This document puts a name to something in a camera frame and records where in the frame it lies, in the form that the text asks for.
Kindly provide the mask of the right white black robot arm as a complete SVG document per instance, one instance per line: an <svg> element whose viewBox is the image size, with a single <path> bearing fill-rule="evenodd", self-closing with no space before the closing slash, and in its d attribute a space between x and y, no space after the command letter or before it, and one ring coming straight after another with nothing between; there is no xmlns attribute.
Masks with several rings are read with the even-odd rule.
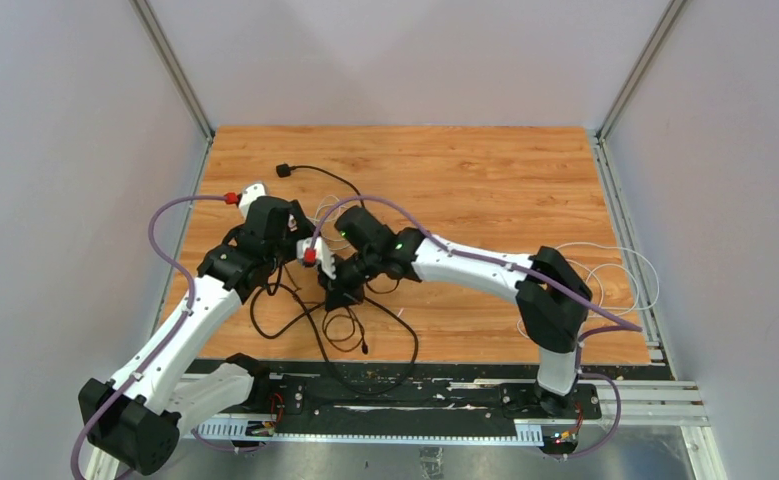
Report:
<svg viewBox="0 0 779 480"><path fill-rule="evenodd" d="M365 284L380 275L448 283L498 297L517 307L526 334L538 347L533 402L554 418L574 407L578 336L592 293L558 250L498 253L450 242L419 226L395 232L361 206L343 213L334 227L353 248L350 257L333 254L319 234L299 247L302 262L319 267L332 307L359 302Z"/></svg>

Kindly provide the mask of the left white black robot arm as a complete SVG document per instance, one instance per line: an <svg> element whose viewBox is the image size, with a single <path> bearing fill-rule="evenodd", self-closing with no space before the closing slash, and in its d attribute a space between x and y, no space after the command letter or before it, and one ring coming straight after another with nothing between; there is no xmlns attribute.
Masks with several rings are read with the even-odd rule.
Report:
<svg viewBox="0 0 779 480"><path fill-rule="evenodd" d="M213 333L272 273L295 260L297 245L311 237L314 225L300 204L244 191L227 193L244 221L207 252L191 275L157 244L157 255L188 281L187 292L150 340L106 381L90 379L78 402L84 427L72 450L71 470L79 465L85 442L150 475L162 468L179 440L210 417L237 405L248 413L263 411L272 401L269 369L241 353L227 358L212 373L181 386L183 374Z"/></svg>

